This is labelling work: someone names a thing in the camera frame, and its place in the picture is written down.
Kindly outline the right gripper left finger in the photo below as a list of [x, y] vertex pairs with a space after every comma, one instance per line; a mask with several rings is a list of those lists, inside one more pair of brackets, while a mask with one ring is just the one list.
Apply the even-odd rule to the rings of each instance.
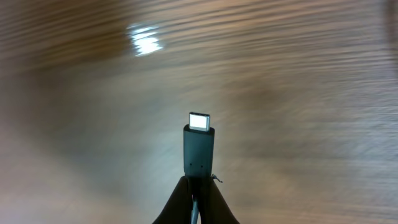
[[153, 224], [191, 224], [192, 207], [192, 190], [182, 176]]

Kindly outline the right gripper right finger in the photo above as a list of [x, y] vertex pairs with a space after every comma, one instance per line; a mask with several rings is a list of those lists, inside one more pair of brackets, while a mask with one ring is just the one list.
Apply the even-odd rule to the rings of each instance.
[[212, 177], [201, 184], [198, 210], [202, 224], [239, 224]]

